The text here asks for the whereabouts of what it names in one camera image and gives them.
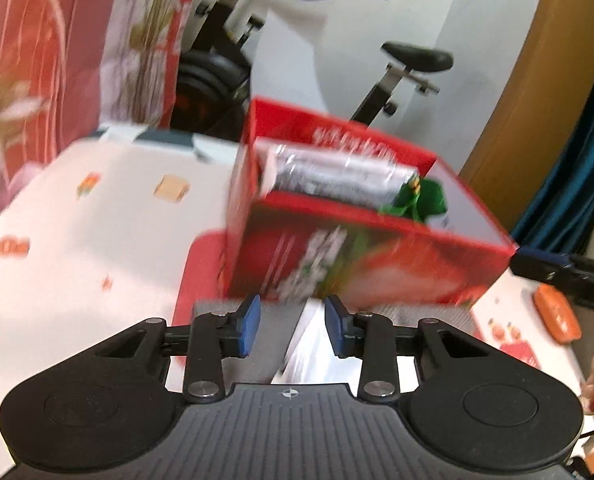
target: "red box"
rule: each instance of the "red box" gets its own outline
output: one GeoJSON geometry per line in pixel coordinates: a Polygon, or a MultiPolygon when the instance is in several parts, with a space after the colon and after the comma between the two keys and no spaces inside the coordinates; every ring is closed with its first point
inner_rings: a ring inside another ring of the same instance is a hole
{"type": "Polygon", "coordinates": [[[338,294],[352,310],[378,304],[476,301],[515,245],[436,155],[360,123],[270,100],[248,111],[227,212],[227,294],[301,301],[338,294]],[[258,137],[377,156],[442,183],[448,213],[428,225],[322,198],[258,196],[258,137]]]}

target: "green ribbon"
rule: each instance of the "green ribbon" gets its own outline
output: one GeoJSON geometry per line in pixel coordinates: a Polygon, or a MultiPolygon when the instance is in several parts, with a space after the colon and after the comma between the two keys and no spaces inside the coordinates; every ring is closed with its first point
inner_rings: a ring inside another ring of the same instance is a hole
{"type": "Polygon", "coordinates": [[[392,205],[379,209],[379,213],[409,218],[419,223],[426,223],[429,216],[442,215],[446,211],[448,208],[442,185],[429,178],[414,179],[404,184],[392,205]]]}

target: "teal curtain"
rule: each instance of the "teal curtain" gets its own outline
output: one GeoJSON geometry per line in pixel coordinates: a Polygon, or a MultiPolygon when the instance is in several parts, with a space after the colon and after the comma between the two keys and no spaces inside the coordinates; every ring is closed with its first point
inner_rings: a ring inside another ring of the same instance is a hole
{"type": "Polygon", "coordinates": [[[580,251],[594,225],[594,85],[568,145],[512,236],[522,246],[580,251]]]}

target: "blue gripper pad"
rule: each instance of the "blue gripper pad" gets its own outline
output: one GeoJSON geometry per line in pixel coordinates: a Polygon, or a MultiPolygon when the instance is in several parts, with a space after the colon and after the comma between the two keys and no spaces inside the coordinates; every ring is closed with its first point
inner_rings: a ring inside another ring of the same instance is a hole
{"type": "Polygon", "coordinates": [[[324,300],[324,320],[326,323],[326,332],[328,332],[328,338],[330,339],[330,345],[333,348],[333,352],[336,356],[340,357],[343,349],[343,337],[341,318],[335,309],[335,306],[326,298],[324,300]]]}
{"type": "Polygon", "coordinates": [[[253,349],[259,322],[261,321],[261,299],[259,295],[247,298],[244,303],[250,301],[250,306],[244,317],[237,321],[237,332],[239,336],[239,357],[247,357],[253,349]]]}

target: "orange case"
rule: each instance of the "orange case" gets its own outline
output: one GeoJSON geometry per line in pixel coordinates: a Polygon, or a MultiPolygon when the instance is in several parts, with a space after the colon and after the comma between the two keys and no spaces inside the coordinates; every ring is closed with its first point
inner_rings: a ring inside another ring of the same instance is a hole
{"type": "Polygon", "coordinates": [[[552,338],[561,345],[581,337],[581,327],[568,298],[552,285],[539,285],[532,300],[552,338]]]}

